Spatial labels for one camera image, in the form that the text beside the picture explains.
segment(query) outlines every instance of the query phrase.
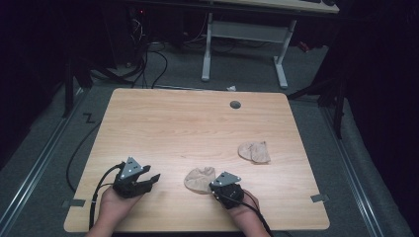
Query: table top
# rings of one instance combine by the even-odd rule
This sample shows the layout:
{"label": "table top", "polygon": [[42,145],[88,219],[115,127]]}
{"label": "table top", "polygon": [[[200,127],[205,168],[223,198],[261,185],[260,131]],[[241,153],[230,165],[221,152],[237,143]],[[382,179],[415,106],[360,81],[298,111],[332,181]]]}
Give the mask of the table top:
{"label": "table top", "polygon": [[281,8],[289,10],[299,10],[318,13],[339,13],[339,8],[327,6],[323,2],[312,3],[300,0],[213,0],[214,2],[223,2],[231,4],[254,5],[259,7]]}
{"label": "table top", "polygon": [[[233,109],[231,101],[241,107]],[[248,141],[266,141],[271,161],[255,165],[240,158],[238,146]],[[236,231],[212,195],[185,188],[189,172],[204,167],[214,167],[216,176],[223,171],[239,176],[238,184],[258,198],[272,230],[329,226],[324,204],[311,200],[319,190],[284,94],[115,90],[74,197],[86,203],[70,207],[66,231],[88,230],[96,186],[106,171],[129,156],[151,166],[139,181],[161,177],[119,231]],[[111,183],[116,173],[104,183]]]}

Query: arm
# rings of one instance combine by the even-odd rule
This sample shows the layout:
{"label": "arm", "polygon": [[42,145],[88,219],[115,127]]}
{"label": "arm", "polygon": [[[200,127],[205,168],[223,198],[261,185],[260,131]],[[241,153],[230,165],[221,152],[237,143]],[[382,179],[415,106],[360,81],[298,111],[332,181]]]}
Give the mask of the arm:
{"label": "arm", "polygon": [[[243,202],[259,209],[259,201],[250,192],[245,192]],[[236,226],[243,231],[247,237],[269,237],[270,235],[263,226],[257,214],[247,206],[239,205],[228,209],[227,213],[233,219]]]}
{"label": "arm", "polygon": [[141,198],[142,196],[123,198],[118,196],[112,187],[107,188],[102,194],[98,219],[86,237],[112,236],[118,224],[126,218]]}

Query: wooden table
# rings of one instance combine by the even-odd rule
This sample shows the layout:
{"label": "wooden table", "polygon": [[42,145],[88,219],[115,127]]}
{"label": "wooden table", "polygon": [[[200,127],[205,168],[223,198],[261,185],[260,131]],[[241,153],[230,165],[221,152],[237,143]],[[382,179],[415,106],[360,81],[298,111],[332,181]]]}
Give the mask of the wooden table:
{"label": "wooden table", "polygon": [[[231,101],[241,108],[231,108]],[[247,141],[266,141],[271,162],[255,165],[240,158],[237,148]],[[139,181],[161,177],[119,231],[237,230],[212,195],[184,187],[188,173],[203,167],[214,167],[217,176],[227,171],[241,177],[239,184],[259,199],[272,230],[329,226],[323,203],[310,198],[319,190],[284,94],[117,89],[74,197],[86,204],[70,207],[66,231],[88,230],[90,200],[99,180],[128,156],[151,166]]]}

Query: brown cloth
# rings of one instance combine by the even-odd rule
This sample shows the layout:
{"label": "brown cloth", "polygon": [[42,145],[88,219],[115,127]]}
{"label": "brown cloth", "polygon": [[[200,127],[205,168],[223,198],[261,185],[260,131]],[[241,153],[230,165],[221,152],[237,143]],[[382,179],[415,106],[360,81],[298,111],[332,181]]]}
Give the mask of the brown cloth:
{"label": "brown cloth", "polygon": [[238,147],[238,154],[242,158],[256,163],[267,163],[271,161],[265,141],[245,142]]}
{"label": "brown cloth", "polygon": [[203,170],[196,168],[185,178],[185,187],[199,194],[210,194],[209,184],[215,180],[215,168],[205,167]]}

